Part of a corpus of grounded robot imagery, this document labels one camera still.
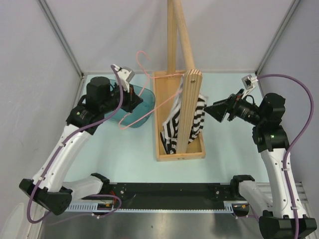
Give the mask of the black white striped tank top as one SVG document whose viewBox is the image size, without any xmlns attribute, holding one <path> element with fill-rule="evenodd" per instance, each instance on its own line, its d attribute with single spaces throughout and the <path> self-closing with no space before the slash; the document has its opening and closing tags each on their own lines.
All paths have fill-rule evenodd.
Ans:
<svg viewBox="0 0 319 239">
<path fill-rule="evenodd" d="M 160 139 L 166 154 L 176 154 L 177 135 L 179 116 L 181 109 L 181 90 L 183 86 L 183 78 L 180 80 L 179 87 L 176 91 L 177 95 L 174 97 L 172 107 L 167 119 L 162 123 L 162 131 L 160 132 Z M 192 143 L 202 132 L 205 121 L 204 108 L 207 106 L 207 98 L 201 94 L 198 95 L 194 117 L 192 121 L 191 131 L 188 143 Z"/>
</svg>

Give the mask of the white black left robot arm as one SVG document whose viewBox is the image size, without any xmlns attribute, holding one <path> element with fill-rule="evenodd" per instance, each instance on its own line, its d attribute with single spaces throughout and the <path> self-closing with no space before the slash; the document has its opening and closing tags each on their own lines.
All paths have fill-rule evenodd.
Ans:
<svg viewBox="0 0 319 239">
<path fill-rule="evenodd" d="M 32 202 L 60 215 L 74 200 L 94 195 L 99 199 L 109 196 L 109 180 L 98 173 L 71 183 L 64 182 L 64 179 L 81 148 L 100 124 L 120 109 L 131 113 L 143 102 L 135 93 L 131 80 L 132 76 L 118 76 L 116 83 L 111 84 L 109 78 L 99 76 L 87 84 L 86 94 L 71 110 L 50 157 L 31 179 L 22 179 L 19 184 L 19 188 L 29 197 L 26 209 L 29 222 L 35 224 L 40 221 L 31 218 Z"/>
</svg>

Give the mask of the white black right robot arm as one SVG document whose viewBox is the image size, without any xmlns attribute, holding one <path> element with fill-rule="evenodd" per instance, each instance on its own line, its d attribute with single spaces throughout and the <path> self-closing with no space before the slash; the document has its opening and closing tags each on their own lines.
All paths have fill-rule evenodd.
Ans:
<svg viewBox="0 0 319 239">
<path fill-rule="evenodd" d="M 250 175 L 234 176 L 230 195 L 249 203 L 265 239 L 304 239 L 317 229 L 316 220 L 307 216 L 300 202 L 292 174 L 291 144 L 281 126 L 285 101 L 276 93 L 268 93 L 256 105 L 240 90 L 204 108 L 218 122 L 238 117 L 253 125 L 252 138 L 266 166 L 272 196 L 267 197 Z"/>
</svg>

